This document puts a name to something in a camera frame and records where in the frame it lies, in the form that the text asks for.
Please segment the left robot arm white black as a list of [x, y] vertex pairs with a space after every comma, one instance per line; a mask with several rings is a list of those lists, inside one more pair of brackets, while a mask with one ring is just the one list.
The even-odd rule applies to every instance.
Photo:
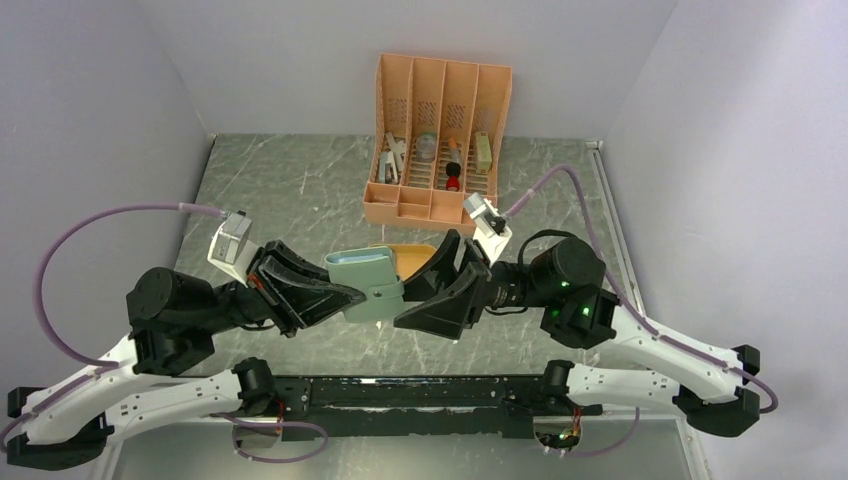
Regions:
[[279, 241], [213, 247], [208, 259], [227, 283], [147, 271], [127, 294], [130, 331], [114, 347], [55, 386], [9, 394], [12, 424], [1, 436], [9, 464], [59, 471], [186, 418], [264, 415], [279, 395], [262, 359], [189, 383], [179, 376], [213, 354], [217, 334], [271, 327], [291, 337], [365, 300]]

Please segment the mint green card holder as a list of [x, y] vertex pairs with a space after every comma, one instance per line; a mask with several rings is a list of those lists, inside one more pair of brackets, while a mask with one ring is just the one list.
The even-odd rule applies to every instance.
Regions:
[[333, 283], [364, 295], [363, 301], [343, 310], [348, 323], [390, 321], [405, 311], [404, 285], [389, 247], [334, 252], [325, 256], [325, 263]]

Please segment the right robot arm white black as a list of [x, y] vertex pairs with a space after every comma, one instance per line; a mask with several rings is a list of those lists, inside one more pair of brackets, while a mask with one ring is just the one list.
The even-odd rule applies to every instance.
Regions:
[[456, 340], [484, 311], [503, 316], [538, 309], [541, 329], [557, 343], [634, 363], [619, 370], [550, 361], [539, 389], [550, 413], [629, 406], [675, 414], [698, 431], [727, 438], [760, 419], [760, 398], [751, 389], [760, 367], [756, 348], [712, 346], [642, 317], [604, 287], [605, 263], [588, 243], [564, 231], [552, 237], [555, 244], [535, 258], [507, 262], [448, 232], [406, 280], [410, 308], [394, 325]]

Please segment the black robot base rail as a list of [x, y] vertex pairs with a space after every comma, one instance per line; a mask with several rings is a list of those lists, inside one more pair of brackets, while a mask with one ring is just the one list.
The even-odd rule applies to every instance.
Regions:
[[537, 419], [569, 420], [579, 408], [542, 375], [276, 376], [269, 399], [236, 417], [281, 417], [322, 427], [332, 439], [407, 435], [498, 434], [532, 439]]

